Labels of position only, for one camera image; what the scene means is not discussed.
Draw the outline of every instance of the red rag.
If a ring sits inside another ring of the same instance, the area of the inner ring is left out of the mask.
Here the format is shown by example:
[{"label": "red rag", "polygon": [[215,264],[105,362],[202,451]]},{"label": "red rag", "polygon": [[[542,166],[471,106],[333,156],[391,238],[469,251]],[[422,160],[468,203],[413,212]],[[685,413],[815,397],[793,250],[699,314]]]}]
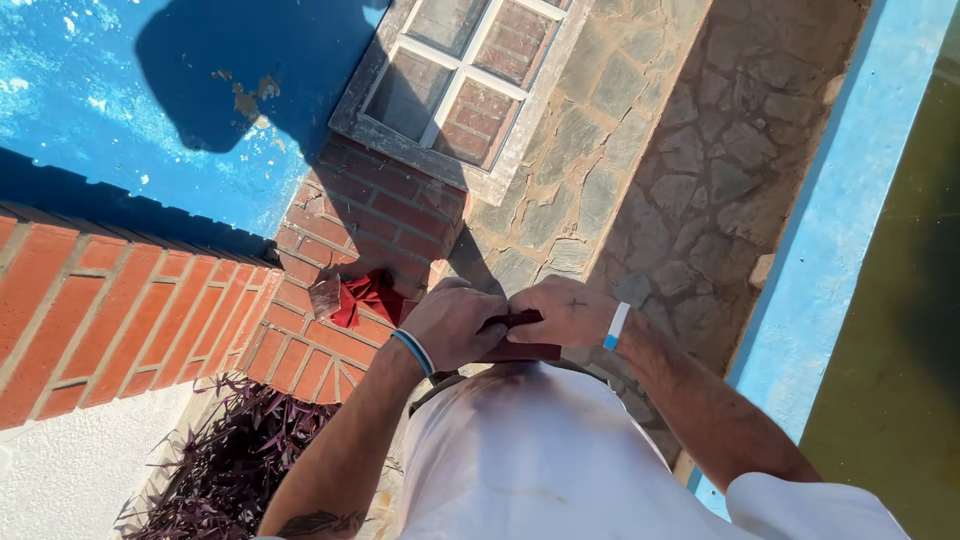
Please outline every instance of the red rag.
[{"label": "red rag", "polygon": [[394,326],[400,322],[404,298],[394,291],[394,277],[385,268],[371,270],[356,280],[340,283],[340,309],[327,320],[340,328],[357,326],[357,302],[363,302],[374,313]]}]

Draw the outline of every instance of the blue wall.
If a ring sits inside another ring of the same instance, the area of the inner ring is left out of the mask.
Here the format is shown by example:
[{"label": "blue wall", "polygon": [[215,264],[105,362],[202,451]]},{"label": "blue wall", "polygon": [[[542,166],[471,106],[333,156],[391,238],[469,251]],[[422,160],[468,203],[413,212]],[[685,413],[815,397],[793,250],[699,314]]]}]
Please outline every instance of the blue wall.
[{"label": "blue wall", "polygon": [[0,199],[258,255],[388,5],[0,0]]},{"label": "blue wall", "polygon": [[[728,383],[800,441],[957,0],[875,0]],[[687,487],[727,517],[699,470]]]}]

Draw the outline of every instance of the window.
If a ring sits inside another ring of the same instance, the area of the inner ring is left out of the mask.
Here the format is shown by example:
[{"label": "window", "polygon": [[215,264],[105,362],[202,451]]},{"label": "window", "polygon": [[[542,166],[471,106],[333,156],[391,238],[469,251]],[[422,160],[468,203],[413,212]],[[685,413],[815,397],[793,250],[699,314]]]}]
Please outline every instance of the window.
[{"label": "window", "polygon": [[591,0],[395,0],[330,127],[499,205]]}]

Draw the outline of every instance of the bracelet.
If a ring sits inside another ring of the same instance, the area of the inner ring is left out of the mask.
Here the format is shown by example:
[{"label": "bracelet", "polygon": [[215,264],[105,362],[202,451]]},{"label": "bracelet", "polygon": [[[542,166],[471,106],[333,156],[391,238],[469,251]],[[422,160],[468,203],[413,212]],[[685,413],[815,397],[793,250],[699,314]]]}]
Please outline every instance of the bracelet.
[{"label": "bracelet", "polygon": [[417,361],[420,363],[420,367],[423,368],[423,372],[426,373],[427,377],[430,377],[437,371],[437,369],[433,367],[433,360],[430,359],[430,355],[413,334],[403,329],[396,329],[390,333],[390,336],[395,336],[400,341],[406,343],[410,351],[417,357]]},{"label": "bracelet", "polygon": [[627,320],[627,312],[630,311],[630,305],[621,302],[613,314],[613,320],[610,322],[610,329],[607,330],[607,339],[603,341],[603,348],[612,351],[616,349],[616,344],[620,341],[620,333],[623,331],[623,323]]}]

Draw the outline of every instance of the white t-shirt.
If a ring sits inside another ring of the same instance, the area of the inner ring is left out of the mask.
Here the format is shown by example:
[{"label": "white t-shirt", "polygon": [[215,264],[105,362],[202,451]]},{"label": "white t-shirt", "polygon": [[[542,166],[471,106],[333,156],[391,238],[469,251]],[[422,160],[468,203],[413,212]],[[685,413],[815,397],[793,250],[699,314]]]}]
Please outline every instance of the white t-shirt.
[{"label": "white t-shirt", "polygon": [[761,473],[731,484],[729,523],[673,478],[606,385],[542,363],[447,388],[403,444],[400,540],[906,538],[862,489]]}]

